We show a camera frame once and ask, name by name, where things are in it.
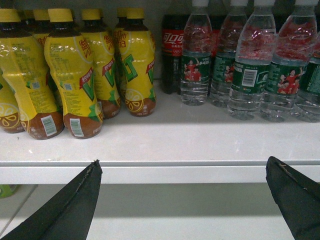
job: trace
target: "lower shelf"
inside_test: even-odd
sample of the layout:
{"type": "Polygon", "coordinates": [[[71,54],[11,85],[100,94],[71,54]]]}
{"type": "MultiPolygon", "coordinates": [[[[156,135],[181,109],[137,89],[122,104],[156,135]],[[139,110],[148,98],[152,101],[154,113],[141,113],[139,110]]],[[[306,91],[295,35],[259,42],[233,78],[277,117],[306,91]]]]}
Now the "lower shelf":
{"type": "MultiPolygon", "coordinates": [[[[63,185],[39,185],[4,235],[62,187],[63,185]]],[[[273,201],[267,184],[252,183],[102,184],[87,237],[87,240],[97,239],[294,238],[273,201]]]]}

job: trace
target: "vita lemon tea bottle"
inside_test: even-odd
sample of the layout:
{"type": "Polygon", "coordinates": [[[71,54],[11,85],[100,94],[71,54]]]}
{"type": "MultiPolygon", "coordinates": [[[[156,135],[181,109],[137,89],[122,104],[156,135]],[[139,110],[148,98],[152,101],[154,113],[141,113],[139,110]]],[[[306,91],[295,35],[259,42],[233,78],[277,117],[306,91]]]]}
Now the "vita lemon tea bottle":
{"type": "Polygon", "coordinates": [[[122,69],[126,76],[125,105],[133,116],[145,117],[156,107],[153,69],[155,40],[143,24],[144,10],[129,8],[128,25],[123,30],[124,44],[119,46],[122,69]]]}
{"type": "Polygon", "coordinates": [[[94,90],[103,118],[110,119],[120,111],[121,99],[115,81],[115,48],[111,35],[101,26],[99,9],[83,9],[84,27],[80,30],[93,55],[94,90]]]}
{"type": "Polygon", "coordinates": [[[0,68],[14,91],[23,128],[35,139],[58,135],[62,114],[48,86],[43,48],[20,28],[15,9],[0,9],[0,68]]]}
{"type": "Polygon", "coordinates": [[[84,37],[73,28],[70,9],[48,10],[54,30],[44,45],[45,59],[63,104],[63,122],[79,139],[97,135],[103,116],[94,88],[93,55],[84,37]]]}

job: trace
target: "coca-cola bottle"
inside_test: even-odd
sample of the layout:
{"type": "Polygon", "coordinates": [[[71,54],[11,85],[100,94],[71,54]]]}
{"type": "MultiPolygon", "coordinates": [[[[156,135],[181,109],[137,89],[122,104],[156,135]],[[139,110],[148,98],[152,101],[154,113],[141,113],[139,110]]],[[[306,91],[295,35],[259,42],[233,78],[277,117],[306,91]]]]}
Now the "coca-cola bottle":
{"type": "Polygon", "coordinates": [[[162,19],[161,83],[166,94],[180,94],[182,39],[189,15],[184,0],[172,0],[162,19]]]}

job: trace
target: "clear plastic bottle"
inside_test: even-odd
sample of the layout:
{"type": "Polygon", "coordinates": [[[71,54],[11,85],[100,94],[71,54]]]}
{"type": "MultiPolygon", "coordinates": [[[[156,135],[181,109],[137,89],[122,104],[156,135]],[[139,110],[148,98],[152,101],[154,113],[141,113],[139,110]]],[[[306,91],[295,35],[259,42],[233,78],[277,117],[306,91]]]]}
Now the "clear plastic bottle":
{"type": "Polygon", "coordinates": [[[192,13],[184,28],[180,89],[182,102],[199,106],[208,97],[212,27],[209,0],[192,0],[192,13]]]}
{"type": "Polygon", "coordinates": [[[180,94],[182,39],[190,16],[186,1],[173,0],[162,18],[162,90],[166,94],[180,94]]]}
{"type": "Polygon", "coordinates": [[[261,117],[270,122],[283,122],[294,106],[299,80],[317,41],[317,3],[296,0],[293,13],[279,31],[260,104],[261,117]]]}
{"type": "Polygon", "coordinates": [[[276,46],[274,3],[255,0],[254,11],[240,34],[227,103],[229,114],[236,119],[253,119],[259,109],[276,46]]]}
{"type": "Polygon", "coordinates": [[[210,98],[212,104],[226,108],[234,78],[238,40],[247,22],[245,8],[248,0],[231,0],[231,10],[218,35],[217,51],[213,65],[210,98]]]}
{"type": "Polygon", "coordinates": [[[291,114],[309,123],[320,122],[320,32],[314,53],[300,81],[300,89],[291,114]]]}

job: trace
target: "water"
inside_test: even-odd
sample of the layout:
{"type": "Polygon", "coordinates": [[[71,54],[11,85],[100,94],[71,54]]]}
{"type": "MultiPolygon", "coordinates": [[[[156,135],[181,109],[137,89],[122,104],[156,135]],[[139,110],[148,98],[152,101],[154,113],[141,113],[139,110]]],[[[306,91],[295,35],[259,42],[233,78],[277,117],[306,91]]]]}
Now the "water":
{"type": "Polygon", "coordinates": [[[271,6],[256,7],[245,24],[236,49],[235,71],[229,92],[229,114],[250,120],[259,109],[276,45],[271,6]]]}
{"type": "Polygon", "coordinates": [[[181,100],[199,106],[208,98],[212,27],[206,7],[193,7],[182,41],[181,100]]]}
{"type": "Polygon", "coordinates": [[[227,107],[238,40],[246,22],[245,7],[233,7],[221,27],[210,88],[211,102],[217,107],[227,107]]]}
{"type": "Polygon", "coordinates": [[[284,122],[289,117],[297,98],[300,80],[314,51],[316,38],[314,6],[296,6],[279,31],[260,104],[263,119],[284,122]]]}
{"type": "Polygon", "coordinates": [[[309,122],[320,122],[320,37],[315,46],[313,57],[301,79],[300,90],[291,114],[297,119],[309,122]]]}
{"type": "MultiPolygon", "coordinates": [[[[199,53],[191,51],[183,51],[183,56],[188,59],[207,59],[210,62],[211,53],[199,53]]],[[[207,77],[201,81],[190,81],[184,78],[180,80],[181,100],[189,106],[200,106],[207,101],[209,86],[209,66],[207,66],[207,77]]]]}

